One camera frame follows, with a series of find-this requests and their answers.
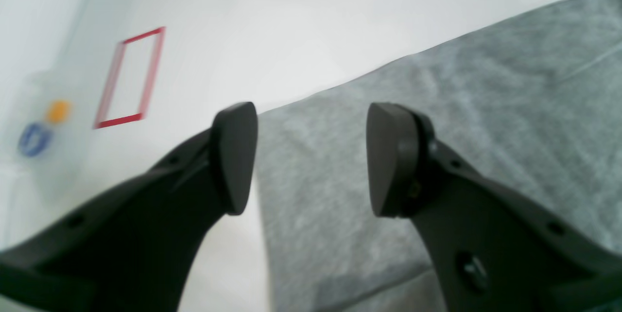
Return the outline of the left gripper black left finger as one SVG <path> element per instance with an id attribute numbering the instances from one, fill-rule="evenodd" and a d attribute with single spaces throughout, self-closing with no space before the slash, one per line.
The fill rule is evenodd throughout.
<path id="1" fill-rule="evenodd" d="M 221 110 L 148 171 L 1 253 L 1 297 L 36 312 L 175 312 L 207 232 L 244 212 L 251 102 Z"/>

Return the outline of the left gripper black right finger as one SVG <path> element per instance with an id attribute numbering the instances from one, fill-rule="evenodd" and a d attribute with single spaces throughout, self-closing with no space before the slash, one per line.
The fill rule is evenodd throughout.
<path id="1" fill-rule="evenodd" d="M 372 103 L 367 174 L 376 217 L 422 238 L 450 312 L 619 312 L 621 257 L 480 175 L 424 114 Z"/>

